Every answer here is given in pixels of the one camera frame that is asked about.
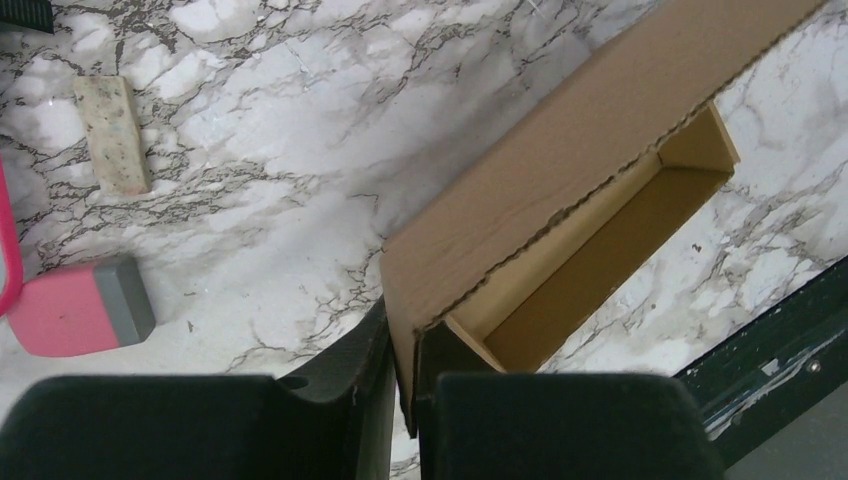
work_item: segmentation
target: eraser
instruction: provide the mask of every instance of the eraser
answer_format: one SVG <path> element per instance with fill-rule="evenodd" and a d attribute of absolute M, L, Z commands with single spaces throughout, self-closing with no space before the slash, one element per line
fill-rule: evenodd
<path fill-rule="evenodd" d="M 130 256 L 58 268 L 27 282 L 7 318 L 24 349 L 42 357 L 133 345 L 156 325 Z"/>
<path fill-rule="evenodd" d="M 149 192 L 150 169 L 124 77 L 77 77 L 74 93 L 100 188 L 122 195 Z"/>

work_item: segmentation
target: cardboard box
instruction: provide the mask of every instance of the cardboard box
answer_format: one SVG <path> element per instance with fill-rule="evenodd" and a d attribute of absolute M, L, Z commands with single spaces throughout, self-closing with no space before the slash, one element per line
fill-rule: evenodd
<path fill-rule="evenodd" d="M 666 0 L 386 243 L 402 407 L 534 371 L 730 177 L 715 94 L 824 0 Z"/>

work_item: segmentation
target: box flap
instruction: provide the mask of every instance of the box flap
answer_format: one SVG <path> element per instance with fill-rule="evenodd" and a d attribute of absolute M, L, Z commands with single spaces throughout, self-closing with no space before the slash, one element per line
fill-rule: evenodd
<path fill-rule="evenodd" d="M 399 376 L 413 340 L 544 237 L 824 0 L 667 0 L 608 43 L 386 244 Z"/>

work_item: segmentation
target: black plastic part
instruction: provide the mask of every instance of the black plastic part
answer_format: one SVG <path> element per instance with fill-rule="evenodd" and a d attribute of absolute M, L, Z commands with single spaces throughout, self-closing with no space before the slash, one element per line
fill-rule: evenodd
<path fill-rule="evenodd" d="M 678 375 L 735 464 L 848 382 L 848 259 Z"/>
<path fill-rule="evenodd" d="M 421 476 L 429 479 L 434 476 L 431 469 L 435 463 L 436 439 L 432 409 L 439 378 L 444 372 L 451 371 L 491 373 L 492 367 L 471 351 L 444 323 L 427 332 L 416 348 L 421 360 L 415 381 L 415 403 L 412 405 L 415 423 L 410 435 L 412 438 L 418 437 Z"/>
<path fill-rule="evenodd" d="M 45 380 L 0 430 L 0 478 L 384 479 L 394 385 L 382 303 L 279 380 Z"/>
<path fill-rule="evenodd" d="M 0 0 L 0 22 L 53 33 L 49 0 Z"/>
<path fill-rule="evenodd" d="M 724 475 L 694 402 L 669 378 L 445 374 L 431 412 L 419 419 L 422 432 L 434 433 L 433 474 L 424 478 Z"/>

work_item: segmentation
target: marble countertop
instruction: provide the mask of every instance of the marble countertop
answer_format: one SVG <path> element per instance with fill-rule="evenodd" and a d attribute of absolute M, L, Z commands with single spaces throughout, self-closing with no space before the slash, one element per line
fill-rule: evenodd
<path fill-rule="evenodd" d="M 27 275 L 139 258 L 143 344 L 26 354 L 0 416 L 63 373 L 283 375 L 380 295 L 385 238 L 656 0 L 59 0 L 0 34 L 0 154 Z M 71 80 L 135 89 L 152 193 L 102 195 Z M 848 253 L 848 0 L 720 95 L 729 185 L 546 365 L 671 374 Z M 402 428 L 393 476 L 417 478 Z"/>

